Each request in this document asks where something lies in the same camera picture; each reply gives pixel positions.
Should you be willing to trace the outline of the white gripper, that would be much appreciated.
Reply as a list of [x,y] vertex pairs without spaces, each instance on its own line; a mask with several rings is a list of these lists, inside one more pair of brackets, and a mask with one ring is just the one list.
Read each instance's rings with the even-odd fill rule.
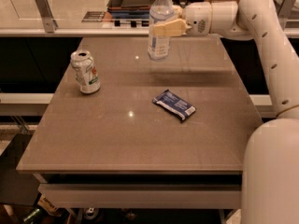
[[175,37],[185,33],[188,36],[206,36],[209,34],[212,15],[212,5],[210,3],[192,3],[186,6],[184,10],[178,5],[173,5],[172,8],[175,17],[178,19],[159,21],[153,24],[151,28],[153,35]]

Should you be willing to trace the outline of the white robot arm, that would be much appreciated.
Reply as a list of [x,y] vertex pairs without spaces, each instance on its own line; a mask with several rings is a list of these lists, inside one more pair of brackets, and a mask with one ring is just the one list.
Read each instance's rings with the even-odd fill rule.
[[276,118],[257,128],[246,146],[242,224],[299,224],[299,59],[273,0],[194,3],[149,30],[254,40]]

